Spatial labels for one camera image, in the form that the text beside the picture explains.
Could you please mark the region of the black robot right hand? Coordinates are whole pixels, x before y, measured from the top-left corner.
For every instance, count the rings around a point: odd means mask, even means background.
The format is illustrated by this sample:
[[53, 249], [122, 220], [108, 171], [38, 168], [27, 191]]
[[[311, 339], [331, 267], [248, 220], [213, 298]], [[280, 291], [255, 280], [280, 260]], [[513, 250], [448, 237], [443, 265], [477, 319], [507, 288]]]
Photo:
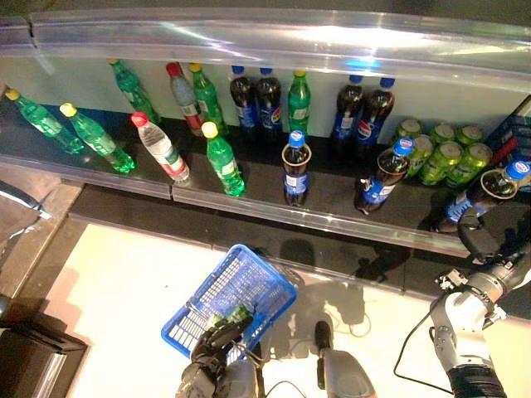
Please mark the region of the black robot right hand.
[[500, 244], [486, 229], [474, 207], [467, 209], [462, 215], [457, 224], [457, 232], [474, 264], [485, 264], [499, 251]]

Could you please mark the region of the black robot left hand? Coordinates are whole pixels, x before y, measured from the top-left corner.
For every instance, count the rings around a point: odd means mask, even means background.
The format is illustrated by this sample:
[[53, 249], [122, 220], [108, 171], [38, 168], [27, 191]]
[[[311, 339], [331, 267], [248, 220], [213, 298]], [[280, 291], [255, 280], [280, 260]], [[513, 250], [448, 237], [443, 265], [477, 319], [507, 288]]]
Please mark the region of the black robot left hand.
[[218, 378], [227, 366], [228, 352], [241, 341], [252, 321], [252, 316], [240, 321], [219, 320], [199, 338], [191, 354], [192, 364], [199, 365], [212, 378]]

